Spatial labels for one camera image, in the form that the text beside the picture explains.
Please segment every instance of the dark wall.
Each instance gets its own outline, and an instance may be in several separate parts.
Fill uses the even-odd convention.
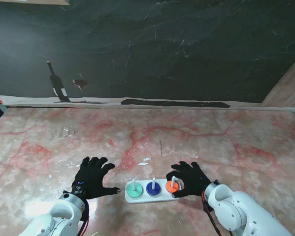
[[[295,1],[0,2],[0,95],[262,102],[295,61]]]

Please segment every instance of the black glove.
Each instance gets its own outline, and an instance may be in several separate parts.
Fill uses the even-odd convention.
[[[176,171],[172,171],[166,175],[167,180],[171,180],[173,176],[181,179],[185,185],[184,189],[176,191],[173,196],[176,198],[186,197],[188,195],[201,196],[202,191],[211,183],[196,162],[192,162],[189,166],[186,162],[180,161],[180,165],[172,165]]]
[[[93,157],[91,160],[89,157],[84,158],[72,184],[72,193],[78,195],[80,191],[81,195],[85,195],[85,199],[120,193],[119,188],[104,188],[102,185],[103,177],[109,170],[115,168],[112,163],[103,166],[107,161],[108,159],[105,157],[100,159]]]

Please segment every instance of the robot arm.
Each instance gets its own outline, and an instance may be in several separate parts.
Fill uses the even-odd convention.
[[[233,192],[215,181],[205,189],[204,199],[214,209],[220,224],[235,236],[292,236],[245,192]]]
[[[174,171],[166,175],[167,180],[176,176],[184,183],[184,189],[173,193],[173,197],[202,196],[203,210],[208,214],[218,235],[210,211],[220,224],[235,236],[292,236],[269,212],[259,206],[247,193],[233,192],[217,180],[211,182],[196,162],[191,166],[184,161],[171,166]]]
[[[115,167],[107,158],[83,159],[80,170],[72,184],[72,192],[64,191],[56,200],[48,214],[35,218],[19,236],[80,236],[88,222],[89,206],[87,199],[118,194],[119,188],[105,188],[103,177]],[[78,223],[83,221],[78,231]]]
[[[19,236],[76,236],[86,206],[77,196],[64,193],[48,214],[36,217]]]

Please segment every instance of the white peg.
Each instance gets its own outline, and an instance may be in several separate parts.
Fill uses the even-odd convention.
[[[175,179],[176,179],[175,176],[173,176],[172,179],[171,179],[171,187],[172,187],[172,188],[173,188],[173,186],[174,186],[174,184],[175,184]]]
[[[153,183],[152,183],[152,189],[153,189],[153,190],[155,189],[155,183],[156,183],[156,179],[153,178]]]
[[[133,191],[136,191],[135,179],[132,180]]]

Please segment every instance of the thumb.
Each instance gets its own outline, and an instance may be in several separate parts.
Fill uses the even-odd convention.
[[[114,194],[118,194],[121,193],[120,188],[114,187],[114,188],[103,188],[102,191],[102,196],[106,196],[106,195],[114,195]]]
[[[174,198],[182,198],[182,197],[186,197],[188,196],[188,192],[186,191],[186,189],[182,189],[182,190],[179,190],[179,191],[176,191],[172,194],[172,196]]]

